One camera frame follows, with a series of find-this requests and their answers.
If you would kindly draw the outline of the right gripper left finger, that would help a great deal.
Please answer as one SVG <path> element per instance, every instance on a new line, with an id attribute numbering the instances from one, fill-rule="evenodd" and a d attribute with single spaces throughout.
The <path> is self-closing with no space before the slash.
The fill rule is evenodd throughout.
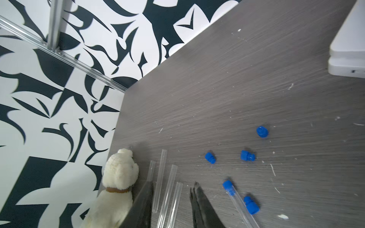
<path id="1" fill-rule="evenodd" d="M 132 208 L 120 228 L 150 228 L 154 197 L 154 185 L 147 181 L 135 199 Z"/>

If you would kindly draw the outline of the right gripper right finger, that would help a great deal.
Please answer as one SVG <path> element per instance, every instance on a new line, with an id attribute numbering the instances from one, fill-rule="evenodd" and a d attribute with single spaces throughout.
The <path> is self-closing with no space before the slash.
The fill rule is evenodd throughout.
<path id="1" fill-rule="evenodd" d="M 198 182 L 190 189 L 194 228 L 225 228 Z"/>

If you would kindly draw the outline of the blue stopper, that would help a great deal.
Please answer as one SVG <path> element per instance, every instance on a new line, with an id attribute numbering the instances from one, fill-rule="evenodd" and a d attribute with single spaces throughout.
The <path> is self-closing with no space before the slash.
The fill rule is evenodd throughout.
<path id="1" fill-rule="evenodd" d="M 206 153 L 205 155 L 205 159 L 210 163 L 210 164 L 215 164 L 216 163 L 216 158 L 214 156 L 213 153 L 211 152 L 208 152 Z"/>
<path id="2" fill-rule="evenodd" d="M 243 199 L 243 202 L 244 202 L 249 214 L 254 215 L 260 211 L 259 206 L 256 204 L 256 202 L 250 196 L 245 196 Z"/>
<path id="3" fill-rule="evenodd" d="M 256 132 L 257 132 L 258 136 L 261 138 L 266 138 L 269 135 L 269 130 L 264 126 L 259 126 L 256 129 Z"/>
<path id="4" fill-rule="evenodd" d="M 253 162 L 256 159 L 255 154 L 248 151 L 242 150 L 240 154 L 240 159 L 247 162 Z"/>

